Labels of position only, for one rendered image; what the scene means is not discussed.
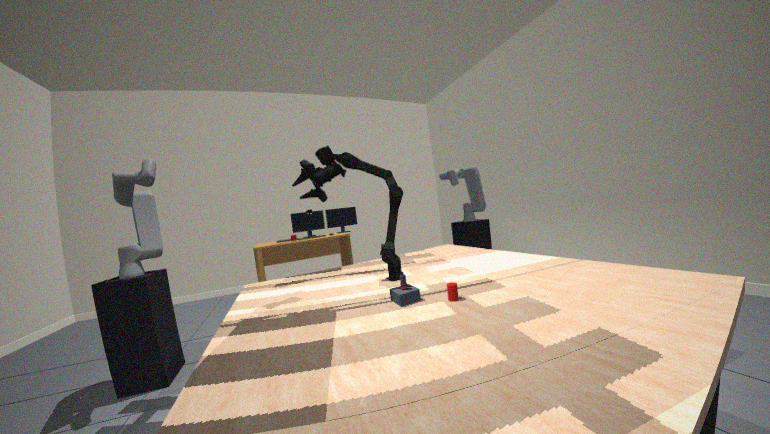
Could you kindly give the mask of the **red marker cap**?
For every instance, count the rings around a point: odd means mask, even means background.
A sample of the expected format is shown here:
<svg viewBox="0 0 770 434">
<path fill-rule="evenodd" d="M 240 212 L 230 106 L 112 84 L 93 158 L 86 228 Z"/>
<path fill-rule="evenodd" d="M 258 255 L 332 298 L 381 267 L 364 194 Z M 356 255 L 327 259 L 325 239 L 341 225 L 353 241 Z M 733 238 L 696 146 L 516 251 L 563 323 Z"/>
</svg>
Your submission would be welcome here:
<svg viewBox="0 0 770 434">
<path fill-rule="evenodd" d="M 457 290 L 457 283 L 448 283 L 448 301 L 455 302 L 459 300 L 458 298 L 458 290 Z"/>
</svg>

